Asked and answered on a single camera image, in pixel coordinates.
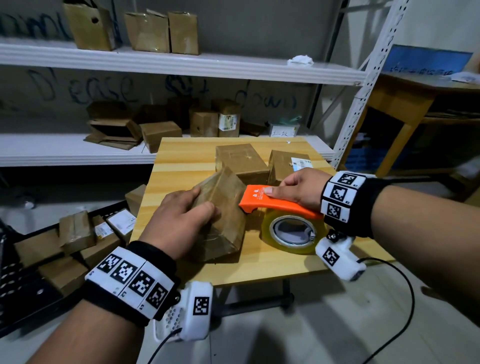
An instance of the clear tape roll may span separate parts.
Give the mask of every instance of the clear tape roll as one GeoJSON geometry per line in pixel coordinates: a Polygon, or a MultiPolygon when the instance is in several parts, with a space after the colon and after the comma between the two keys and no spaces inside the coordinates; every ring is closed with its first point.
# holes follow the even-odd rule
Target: clear tape roll
{"type": "Polygon", "coordinates": [[[302,215],[267,209],[260,238],[274,248],[294,254],[314,254],[315,246],[326,236],[323,219],[306,219],[302,215]]]}

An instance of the hand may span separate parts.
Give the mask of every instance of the hand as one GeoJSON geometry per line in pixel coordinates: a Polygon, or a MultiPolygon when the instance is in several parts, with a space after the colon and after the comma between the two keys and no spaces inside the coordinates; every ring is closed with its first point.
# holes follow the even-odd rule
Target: hand
{"type": "Polygon", "coordinates": [[[200,187],[195,187],[166,195],[139,240],[152,244],[175,260],[187,254],[200,228],[220,212],[211,202],[190,210],[199,193],[200,187]]]}
{"type": "Polygon", "coordinates": [[[266,195],[281,200],[293,201],[314,211],[320,211],[322,191],[331,174],[302,168],[286,177],[278,187],[265,187],[266,195]]]}

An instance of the black cable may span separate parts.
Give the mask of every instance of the black cable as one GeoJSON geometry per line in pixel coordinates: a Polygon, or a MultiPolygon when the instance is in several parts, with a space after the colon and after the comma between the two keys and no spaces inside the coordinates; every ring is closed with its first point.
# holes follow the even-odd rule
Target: black cable
{"type": "Polygon", "coordinates": [[[377,355],[379,352],[381,352],[383,349],[385,349],[389,344],[391,344],[396,338],[398,338],[400,335],[402,335],[405,332],[405,330],[407,330],[407,328],[410,326],[410,322],[412,321],[412,317],[413,317],[413,312],[415,311],[415,293],[413,292],[412,284],[408,280],[407,276],[400,269],[398,269],[396,266],[394,266],[392,263],[389,263],[389,262],[387,262],[385,260],[382,260],[382,259],[379,259],[379,258],[371,258],[371,257],[361,258],[361,259],[357,260],[357,262],[361,263],[361,262],[364,262],[365,260],[375,260],[377,262],[382,262],[384,264],[387,264],[388,266],[391,266],[393,269],[395,269],[398,273],[400,273],[403,278],[405,278],[405,280],[407,281],[407,284],[408,284],[408,288],[410,288],[410,293],[412,295],[412,308],[410,308],[410,315],[408,316],[408,320],[407,320],[407,323],[405,324],[405,326],[403,326],[403,328],[396,335],[394,335],[389,341],[387,341],[380,348],[378,348],[372,355],[370,355],[367,359],[365,359],[362,364],[368,363],[370,360],[372,360],[374,358],[375,355],[377,355]]]}
{"type": "Polygon", "coordinates": [[[160,348],[163,346],[163,344],[165,344],[167,342],[168,339],[170,339],[172,336],[174,335],[177,335],[179,332],[181,331],[181,328],[178,328],[176,330],[173,330],[172,332],[170,332],[166,338],[163,339],[163,341],[160,343],[160,345],[158,346],[158,348],[155,350],[155,352],[153,353],[153,355],[150,357],[150,360],[148,361],[147,364],[150,364],[152,362],[152,360],[155,358],[155,355],[156,353],[158,353],[158,351],[160,350],[160,348]]]}

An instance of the wooden table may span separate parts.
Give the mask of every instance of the wooden table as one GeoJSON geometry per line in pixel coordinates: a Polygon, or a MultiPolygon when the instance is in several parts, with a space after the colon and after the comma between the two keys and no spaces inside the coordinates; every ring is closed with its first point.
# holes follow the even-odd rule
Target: wooden table
{"type": "MultiPolygon", "coordinates": [[[[166,194],[191,189],[215,172],[215,146],[244,143],[250,143],[266,163],[272,149],[291,151],[308,154],[314,168],[335,173],[328,162],[302,137],[163,138],[140,206],[132,240],[139,238],[166,194]]],[[[255,216],[247,219],[246,230],[240,256],[232,259],[238,262],[204,265],[179,262],[178,275],[183,281],[209,281],[219,287],[327,269],[316,255],[290,254],[262,242],[259,238],[258,219],[255,219],[255,216]]],[[[372,239],[357,239],[353,251],[357,256],[393,260],[392,256],[372,239]]]]}
{"type": "MultiPolygon", "coordinates": [[[[379,178],[390,174],[390,170],[420,124],[469,124],[479,123],[480,119],[451,119],[426,117],[430,106],[438,95],[442,94],[480,93],[480,85],[466,84],[451,81],[444,77],[405,74],[382,73],[367,100],[367,107],[363,110],[350,142],[340,161],[340,168],[344,168],[345,161],[355,142],[356,136],[367,115],[369,108],[384,112],[403,122],[402,129],[392,143],[385,158],[378,167],[375,175],[379,178]]],[[[394,171],[393,175],[423,175],[433,173],[451,173],[454,168],[429,170],[394,171]]]]}

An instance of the black and white wristband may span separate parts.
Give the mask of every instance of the black and white wristband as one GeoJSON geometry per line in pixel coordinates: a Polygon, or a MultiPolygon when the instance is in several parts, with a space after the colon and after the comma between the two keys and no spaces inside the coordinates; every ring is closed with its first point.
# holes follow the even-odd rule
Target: black and white wristband
{"type": "Polygon", "coordinates": [[[372,174],[337,172],[322,192],[320,212],[325,216],[325,223],[348,236],[373,239],[373,205],[388,185],[388,181],[372,174]]]}
{"type": "Polygon", "coordinates": [[[175,261],[147,243],[117,247],[86,276],[84,299],[145,327],[176,303],[175,261]]]}

